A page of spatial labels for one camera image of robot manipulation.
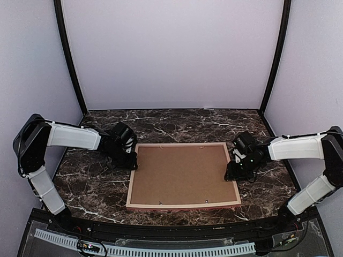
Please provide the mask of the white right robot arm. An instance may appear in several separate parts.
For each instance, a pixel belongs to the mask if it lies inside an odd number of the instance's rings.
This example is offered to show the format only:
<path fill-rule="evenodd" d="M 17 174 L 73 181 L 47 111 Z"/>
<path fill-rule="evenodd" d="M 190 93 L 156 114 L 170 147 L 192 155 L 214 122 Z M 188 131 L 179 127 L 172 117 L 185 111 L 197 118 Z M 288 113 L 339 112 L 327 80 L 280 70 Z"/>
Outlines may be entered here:
<path fill-rule="evenodd" d="M 289 161 L 300 180 L 300 172 L 309 168 L 314 175 L 308 184 L 278 210 L 273 227 L 285 232 L 294 224 L 294 217 L 321 203 L 342 188 L 342 129 L 333 126 L 327 131 L 255 139 L 245 131 L 233 140 L 233 160 L 226 167 L 226 181 L 254 180 L 257 171 L 273 161 Z"/>

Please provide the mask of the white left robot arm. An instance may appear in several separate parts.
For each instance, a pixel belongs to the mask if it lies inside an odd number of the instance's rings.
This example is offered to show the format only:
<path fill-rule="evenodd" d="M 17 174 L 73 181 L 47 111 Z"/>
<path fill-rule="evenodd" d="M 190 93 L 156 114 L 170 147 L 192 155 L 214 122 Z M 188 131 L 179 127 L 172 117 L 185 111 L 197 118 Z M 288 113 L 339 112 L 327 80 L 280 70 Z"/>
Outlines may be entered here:
<path fill-rule="evenodd" d="M 56 122 L 32 114 L 13 140 L 19 176 L 28 180 L 36 197 L 53 216 L 54 223 L 64 233 L 76 228 L 70 211 L 47 170 L 48 148 L 77 148 L 99 152 L 107 156 L 119 169 L 138 168 L 135 146 L 137 135 L 123 122 L 101 130 Z"/>

